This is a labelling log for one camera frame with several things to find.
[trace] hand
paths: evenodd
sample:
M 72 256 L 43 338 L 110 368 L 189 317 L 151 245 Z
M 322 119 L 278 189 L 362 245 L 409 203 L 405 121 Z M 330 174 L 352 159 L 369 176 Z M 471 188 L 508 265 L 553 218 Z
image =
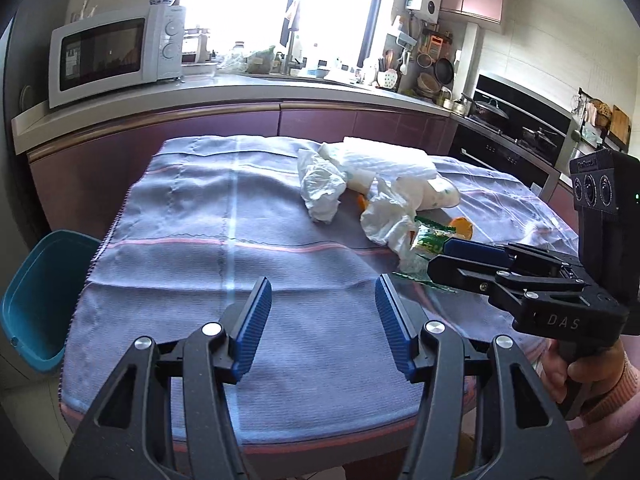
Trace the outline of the hand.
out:
M 577 383 L 593 383 L 590 397 L 609 392 L 622 377 L 625 369 L 625 349 L 622 341 L 602 354 L 583 357 L 570 365 L 558 355 L 558 341 L 553 340 L 542 355 L 540 379 L 552 399 L 558 404 L 566 397 L 566 379 Z

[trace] blue plastic bin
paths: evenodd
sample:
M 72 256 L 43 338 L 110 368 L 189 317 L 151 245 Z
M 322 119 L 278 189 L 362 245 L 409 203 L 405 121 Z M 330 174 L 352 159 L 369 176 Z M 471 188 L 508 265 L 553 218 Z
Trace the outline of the blue plastic bin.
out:
M 62 361 L 66 333 L 100 240 L 53 231 L 34 247 L 2 298 L 0 324 L 18 354 L 38 372 Z

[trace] camera lens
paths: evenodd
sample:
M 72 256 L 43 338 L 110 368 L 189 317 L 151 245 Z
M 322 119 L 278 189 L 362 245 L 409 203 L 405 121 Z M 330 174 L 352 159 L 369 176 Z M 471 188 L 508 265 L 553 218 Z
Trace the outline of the camera lens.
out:
M 580 179 L 578 178 L 574 180 L 574 195 L 578 202 L 582 200 L 582 184 L 580 184 Z
M 587 204 L 595 205 L 596 203 L 596 183 L 591 175 L 587 175 L 584 179 L 584 196 Z
M 611 203 L 611 183 L 606 175 L 603 175 L 600 179 L 600 196 L 604 205 Z

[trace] cutting board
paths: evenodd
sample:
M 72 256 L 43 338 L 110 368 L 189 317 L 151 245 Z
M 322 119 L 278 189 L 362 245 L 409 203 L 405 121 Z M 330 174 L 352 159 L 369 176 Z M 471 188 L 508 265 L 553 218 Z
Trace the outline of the cutting board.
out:
M 613 107 L 609 131 L 626 146 L 629 144 L 629 117 L 617 106 Z

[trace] microwave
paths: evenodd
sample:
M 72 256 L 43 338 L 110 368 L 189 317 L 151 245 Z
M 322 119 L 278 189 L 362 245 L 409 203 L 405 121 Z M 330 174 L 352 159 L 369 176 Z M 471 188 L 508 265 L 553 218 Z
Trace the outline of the microwave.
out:
M 185 7 L 113 10 L 57 28 L 49 49 L 49 107 L 182 76 Z

